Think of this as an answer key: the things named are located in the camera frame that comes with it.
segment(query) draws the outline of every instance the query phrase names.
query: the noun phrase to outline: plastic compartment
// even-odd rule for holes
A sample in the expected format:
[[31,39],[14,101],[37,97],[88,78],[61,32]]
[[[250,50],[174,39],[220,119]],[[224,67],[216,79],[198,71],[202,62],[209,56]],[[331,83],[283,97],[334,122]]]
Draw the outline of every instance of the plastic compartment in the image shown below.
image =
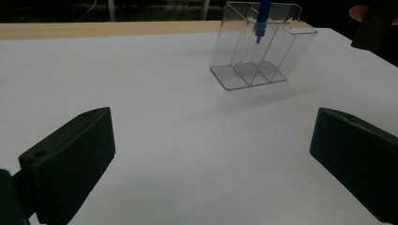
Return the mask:
[[[272,4],[257,23],[259,3],[227,2],[210,70],[226,90],[287,80],[316,31],[299,20],[301,8]],[[266,32],[258,43],[256,27]]]

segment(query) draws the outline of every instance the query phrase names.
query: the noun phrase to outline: blue pen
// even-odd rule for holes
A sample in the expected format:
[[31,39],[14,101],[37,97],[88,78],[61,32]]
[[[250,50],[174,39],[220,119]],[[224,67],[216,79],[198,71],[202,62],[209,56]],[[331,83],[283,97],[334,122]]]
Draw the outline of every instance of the blue pen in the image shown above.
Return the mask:
[[266,33],[265,22],[268,19],[269,9],[271,8],[271,0],[261,0],[260,8],[257,15],[257,23],[255,25],[255,35],[257,36],[256,43],[260,43],[261,37]]

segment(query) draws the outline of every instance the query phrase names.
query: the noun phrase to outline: clear acrylic holder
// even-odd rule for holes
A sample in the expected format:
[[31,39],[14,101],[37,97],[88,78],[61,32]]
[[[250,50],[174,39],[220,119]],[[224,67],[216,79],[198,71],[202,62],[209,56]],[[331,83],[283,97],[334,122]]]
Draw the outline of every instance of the clear acrylic holder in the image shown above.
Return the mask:
[[[226,90],[287,80],[316,31],[299,20],[301,8],[272,4],[256,22],[259,3],[227,2],[210,70]],[[265,34],[257,43],[257,27]]]

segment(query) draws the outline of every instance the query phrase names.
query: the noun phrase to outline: transparent divider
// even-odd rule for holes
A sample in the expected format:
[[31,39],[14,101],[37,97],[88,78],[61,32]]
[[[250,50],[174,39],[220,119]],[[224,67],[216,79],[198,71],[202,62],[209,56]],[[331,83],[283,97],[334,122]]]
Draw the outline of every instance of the transparent divider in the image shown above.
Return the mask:
[[316,35],[299,20],[299,6],[272,4],[267,22],[258,23],[259,6],[227,2],[210,66],[224,89],[285,81]]

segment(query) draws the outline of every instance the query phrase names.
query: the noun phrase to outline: wooden table edge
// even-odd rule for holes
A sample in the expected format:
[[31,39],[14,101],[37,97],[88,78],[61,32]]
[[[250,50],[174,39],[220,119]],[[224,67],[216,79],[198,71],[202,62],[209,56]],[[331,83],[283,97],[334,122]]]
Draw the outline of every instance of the wooden table edge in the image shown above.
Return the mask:
[[0,23],[0,40],[211,33],[220,25],[220,21]]

